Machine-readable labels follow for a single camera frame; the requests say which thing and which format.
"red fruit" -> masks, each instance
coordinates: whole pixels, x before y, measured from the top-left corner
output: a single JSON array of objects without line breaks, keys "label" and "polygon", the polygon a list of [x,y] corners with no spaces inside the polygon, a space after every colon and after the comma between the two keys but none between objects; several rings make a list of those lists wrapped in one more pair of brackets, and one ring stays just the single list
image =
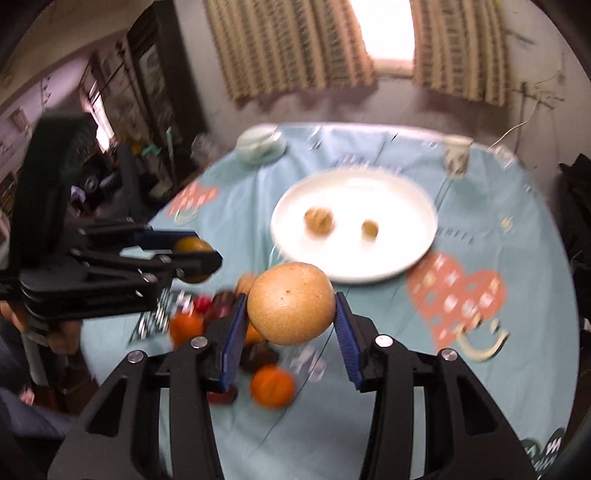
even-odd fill
[{"label": "red fruit", "polygon": [[193,308],[199,313],[206,313],[212,306],[213,299],[207,295],[195,295]]},{"label": "red fruit", "polygon": [[228,391],[225,393],[207,392],[207,400],[211,404],[229,405],[234,403],[238,396],[238,390],[234,385],[230,385]]}]

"white cup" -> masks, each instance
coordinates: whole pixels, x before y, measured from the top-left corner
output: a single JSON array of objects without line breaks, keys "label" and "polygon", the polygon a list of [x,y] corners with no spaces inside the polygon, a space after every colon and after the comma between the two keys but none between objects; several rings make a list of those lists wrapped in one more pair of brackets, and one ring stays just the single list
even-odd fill
[{"label": "white cup", "polygon": [[462,177],[468,169],[470,147],[474,140],[460,135],[443,137],[445,145],[445,173],[448,177]]}]

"striped curtain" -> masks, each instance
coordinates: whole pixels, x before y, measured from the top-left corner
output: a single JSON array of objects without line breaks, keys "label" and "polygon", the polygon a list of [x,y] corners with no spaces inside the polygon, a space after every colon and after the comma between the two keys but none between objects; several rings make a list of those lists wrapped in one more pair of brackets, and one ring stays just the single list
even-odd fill
[{"label": "striped curtain", "polygon": [[410,0],[414,82],[469,100],[504,106],[510,91],[498,0]]},{"label": "striped curtain", "polygon": [[376,82],[349,0],[205,0],[230,97]]}]

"white plate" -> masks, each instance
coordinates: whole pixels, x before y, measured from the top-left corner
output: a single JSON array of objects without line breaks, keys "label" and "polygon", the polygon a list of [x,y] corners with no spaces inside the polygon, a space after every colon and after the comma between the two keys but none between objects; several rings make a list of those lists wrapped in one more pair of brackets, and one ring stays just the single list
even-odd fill
[{"label": "white plate", "polygon": [[[327,237],[310,233],[304,214],[311,207],[333,212]],[[374,241],[361,224],[378,223]],[[437,231],[437,211],[428,194],[406,177],[383,170],[338,168],[295,184],[277,203],[271,237],[290,261],[316,265],[340,283],[370,283],[412,267],[429,250]]]}]

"person's hand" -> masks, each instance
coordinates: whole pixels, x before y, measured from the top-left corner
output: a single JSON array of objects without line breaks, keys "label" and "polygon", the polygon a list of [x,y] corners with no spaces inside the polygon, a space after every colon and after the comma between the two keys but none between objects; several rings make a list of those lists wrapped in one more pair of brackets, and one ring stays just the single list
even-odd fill
[{"label": "person's hand", "polygon": [[[20,332],[28,330],[27,312],[25,307],[19,303],[0,301],[2,316],[8,319]],[[59,330],[47,332],[47,343],[49,348],[58,355],[74,355],[80,348],[80,329],[82,322],[72,320],[60,322]]]}]

